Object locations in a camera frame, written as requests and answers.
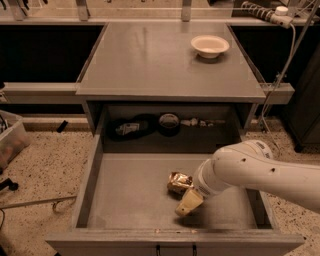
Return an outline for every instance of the metal fixture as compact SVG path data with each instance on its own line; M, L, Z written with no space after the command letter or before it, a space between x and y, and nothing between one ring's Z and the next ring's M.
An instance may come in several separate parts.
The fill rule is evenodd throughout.
M90 16L90 13L87 8L87 1L86 0L76 0L76 3L77 3L77 7L78 7L79 19L82 21L87 21Z
M182 1L181 20L190 21L191 19L191 3L192 0Z

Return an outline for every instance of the gold object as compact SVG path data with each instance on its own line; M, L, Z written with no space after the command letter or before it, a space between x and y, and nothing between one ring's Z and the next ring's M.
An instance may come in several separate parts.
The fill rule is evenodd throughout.
M169 176L167 188L179 195L184 195L192 185L192 177L181 172L172 172Z

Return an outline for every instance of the metal rod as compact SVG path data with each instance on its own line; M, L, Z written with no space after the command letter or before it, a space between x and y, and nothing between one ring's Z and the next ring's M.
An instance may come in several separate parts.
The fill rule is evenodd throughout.
M17 204L8 204L8 205L2 205L2 206L0 205L0 209L5 210L5 209L12 209L12 208L24 207L24 206L29 206L29 205L47 204L47 203L52 203L52 202L62 202L62 201L71 200L71 199L75 199L75 198L77 198L77 196L52 198L52 199L30 201L30 202L17 203Z
M192 0L183 0L181 9L181 20L190 21L191 19L191 4Z
M290 64L291 64L292 58L293 58L293 56L295 55L296 51L298 50L298 48L299 48L299 46L300 46L300 43L301 43L301 41L303 40L304 35L305 35L305 33L307 32L307 29L308 29L308 27L310 26L310 23L311 23L314 15L316 14L316 11L317 11L319 5L320 5L320 0L316 0L315 3L314 3L313 9L312 9L312 11L311 11L311 13L310 13L310 15L309 15L309 17L308 17L305 25L303 26L302 32L301 32L301 34L299 35L299 38L298 38L297 42L295 43L295 46L294 46L292 55L289 57L289 59L288 59L288 61L286 62L286 64L285 64L285 66L284 66L281 74L280 74L279 77L278 77L278 80L277 80L276 85L275 85L276 87L279 86L279 84L281 83L281 81L282 81L285 73L287 72L287 70L288 70L288 68L289 68L289 66L290 66Z

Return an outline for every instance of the drawer handle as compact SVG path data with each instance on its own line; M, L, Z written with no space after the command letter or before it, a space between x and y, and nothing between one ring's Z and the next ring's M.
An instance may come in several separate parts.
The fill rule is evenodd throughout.
M161 253L160 253L160 245L157 245L156 247L157 249L157 256L161 256ZM197 256L198 255L198 252L197 252L197 246L196 245L193 245L192 246L192 251L193 251L193 256Z

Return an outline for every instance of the gray cabinet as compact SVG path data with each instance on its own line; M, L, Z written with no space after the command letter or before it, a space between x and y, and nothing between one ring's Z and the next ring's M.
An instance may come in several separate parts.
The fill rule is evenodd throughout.
M216 34L231 45L212 63L193 37ZM232 188L179 218L168 193L171 172L193 175L241 134L265 94L229 27L214 21L110 22L77 90L95 134L70 232L47 242L72 255L284 255L303 243L278 230L266 194ZM175 113L211 120L132 141L106 137L106 125L137 114Z

